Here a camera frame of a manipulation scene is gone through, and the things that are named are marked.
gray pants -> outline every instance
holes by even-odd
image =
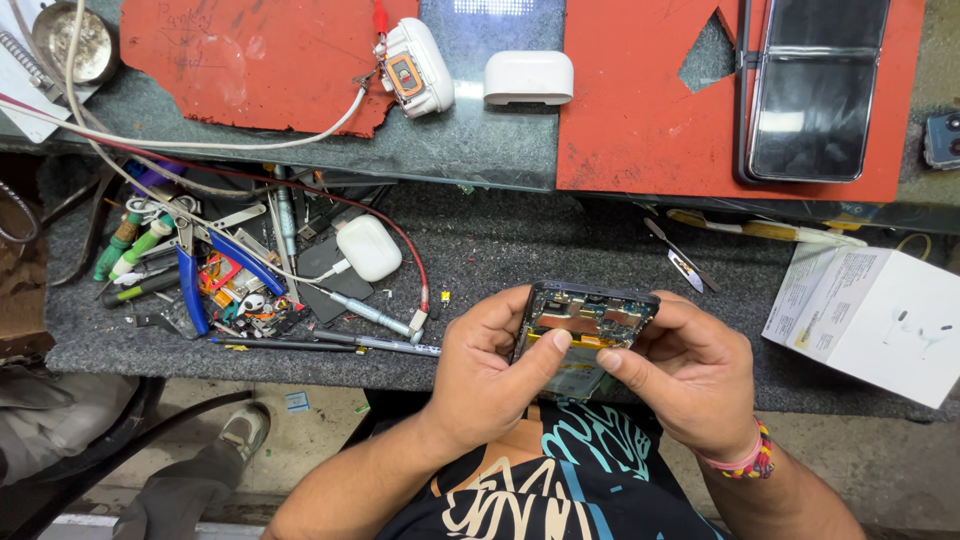
[[[120,513],[113,540],[192,539],[207,505],[233,493],[243,468],[240,453],[217,439],[193,459],[160,469]]]

black pen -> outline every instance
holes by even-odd
[[[284,349],[291,351],[326,351],[328,353],[356,353],[355,345],[344,343],[318,343],[294,339],[255,339],[250,337],[211,337],[210,343],[218,345],[243,345],[255,349]]]

hand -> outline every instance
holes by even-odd
[[[744,459],[758,435],[750,341],[686,298],[653,294],[660,311],[636,352],[605,349],[597,361],[657,413],[674,439],[710,459]]]
[[[434,440],[452,445],[451,459],[510,432],[570,346],[570,332],[549,331],[507,363],[529,294],[529,286],[507,289],[446,326],[433,397],[420,416]]]

concrete floor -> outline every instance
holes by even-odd
[[[164,416],[214,396],[252,389],[272,413],[266,444],[254,457],[237,495],[211,508],[205,521],[263,525],[283,496],[311,468],[336,453],[360,422],[363,392],[301,384],[174,379]],[[305,391],[306,412],[288,413],[284,395]],[[116,515],[149,475],[191,457],[219,433],[235,406],[210,411],[137,454],[72,508]],[[921,426],[906,421],[846,416],[762,413],[774,438],[820,475],[864,524],[899,529],[960,530],[960,423]],[[672,439],[661,453],[693,505],[715,517],[693,456]]]

colorful thread bracelet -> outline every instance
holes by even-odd
[[[767,479],[774,472],[774,464],[770,462],[770,447],[772,441],[770,432],[763,426],[759,418],[754,417],[760,434],[756,439],[754,450],[746,458],[736,463],[721,463],[694,451],[700,460],[711,469],[716,469],[729,479]]]

